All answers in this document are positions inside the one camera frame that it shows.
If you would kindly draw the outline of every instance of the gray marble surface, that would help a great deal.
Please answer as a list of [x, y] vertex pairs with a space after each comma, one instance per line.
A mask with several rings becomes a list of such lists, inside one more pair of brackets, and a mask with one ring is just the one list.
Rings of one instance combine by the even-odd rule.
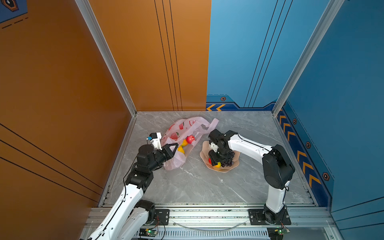
[[[194, 116], [211, 122], [219, 120], [221, 132], [233, 130], [256, 142], [274, 146], [284, 145], [279, 130], [273, 122], [271, 112], [264, 111], [183, 111], [183, 112], [138, 112], [137, 121], [129, 140], [124, 158], [118, 170], [111, 193], [106, 203], [114, 203], [122, 190], [122, 178], [131, 166], [139, 147], [146, 144], [152, 132], [162, 134], [178, 119]], [[143, 199], [157, 204], [169, 203], [253, 203], [266, 202], [268, 184], [263, 176], [263, 167], [256, 160], [241, 154], [240, 165], [227, 172], [208, 169], [200, 158], [204, 135], [195, 146], [186, 163], [171, 171], [164, 168], [154, 172], [154, 179]], [[297, 171], [290, 182], [286, 203], [311, 204], [312, 200], [303, 186]]]

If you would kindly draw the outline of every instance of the plastic bag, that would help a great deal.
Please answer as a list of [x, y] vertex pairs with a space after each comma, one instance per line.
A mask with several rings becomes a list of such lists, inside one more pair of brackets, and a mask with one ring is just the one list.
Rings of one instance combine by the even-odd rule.
[[162, 137], [160, 141], [161, 146], [164, 146], [167, 143], [170, 144], [176, 142], [179, 146], [181, 146], [184, 139], [190, 135], [193, 135], [195, 140], [191, 144], [182, 147], [184, 153], [176, 151], [175, 156], [164, 163], [164, 168], [166, 170], [172, 170], [181, 167], [185, 163], [188, 154], [199, 142], [200, 138], [204, 134], [210, 133], [214, 130], [217, 123], [218, 120], [216, 118], [209, 123], [202, 117], [192, 117], [188, 119], [180, 119], [172, 124]]

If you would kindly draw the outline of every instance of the yellow toy fruit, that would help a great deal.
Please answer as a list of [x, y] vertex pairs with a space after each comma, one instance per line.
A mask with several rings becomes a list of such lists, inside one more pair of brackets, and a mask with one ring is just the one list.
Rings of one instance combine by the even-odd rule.
[[182, 152], [182, 153], [185, 154], [184, 149], [182, 148], [182, 146], [180, 146], [177, 150], [178, 150], [179, 152]]
[[188, 145], [188, 142], [187, 142], [187, 140], [183, 140], [183, 143], [181, 144], [181, 147], [185, 147], [186, 145]]

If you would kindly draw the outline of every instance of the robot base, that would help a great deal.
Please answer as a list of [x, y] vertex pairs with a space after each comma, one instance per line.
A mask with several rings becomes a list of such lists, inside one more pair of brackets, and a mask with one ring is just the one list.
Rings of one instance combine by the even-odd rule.
[[280, 212], [274, 213], [264, 205], [264, 209], [248, 209], [249, 220], [251, 225], [280, 225], [282, 222], [284, 225], [291, 225], [291, 219], [288, 215], [286, 207], [281, 209]]

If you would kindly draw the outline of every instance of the orange chevron arrow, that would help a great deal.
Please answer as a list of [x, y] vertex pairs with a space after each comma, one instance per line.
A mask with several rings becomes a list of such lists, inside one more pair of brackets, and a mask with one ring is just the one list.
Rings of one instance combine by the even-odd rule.
[[213, 107], [213, 106], [215, 106], [215, 105], [216, 105], [216, 104], [212, 104], [211, 106], [207, 107], [207, 110], [208, 110], [208, 111], [212, 111], [212, 110], [211, 110], [211, 107]]
[[217, 111], [221, 111], [220, 108], [221, 108], [221, 107], [224, 107], [224, 106], [225, 106], [225, 104], [223, 104], [223, 105], [221, 105], [220, 107], [216, 108], [216, 110], [217, 110]]
[[282, 118], [287, 118], [287, 117], [284, 116], [284, 115], [281, 115], [281, 116], [280, 116], [280, 125], [281, 125], [281, 119], [282, 119]]
[[290, 131], [288, 131], [288, 136], [287, 136], [287, 138], [288, 138], [288, 142], [289, 142], [289, 136], [290, 135], [294, 135], [294, 136], [296, 136], [296, 134], [294, 133], [294, 132], [290, 132]]
[[300, 152], [300, 151], [297, 151], [297, 161], [298, 161], [298, 162], [300, 162], [300, 160], [299, 160], [300, 155], [302, 155], [302, 156], [304, 156], [304, 157], [307, 157], [307, 155], [306, 155], [305, 153]]
[[284, 126], [283, 132], [285, 133], [285, 127], [290, 127], [291, 125], [289, 125], [288, 123], [284, 123], [283, 126]]
[[313, 167], [312, 167], [311, 165], [309, 165], [309, 164], [306, 163], [306, 162], [303, 162], [303, 173], [304, 173], [304, 175], [305, 175], [305, 167], [309, 167], [310, 169], [313, 170]]
[[321, 182], [320, 182], [319, 179], [315, 178], [314, 176], [312, 176], [312, 175], [310, 174], [310, 187], [311, 187], [311, 188], [312, 188], [312, 180], [315, 180], [316, 182], [318, 182], [318, 183], [321, 184]]

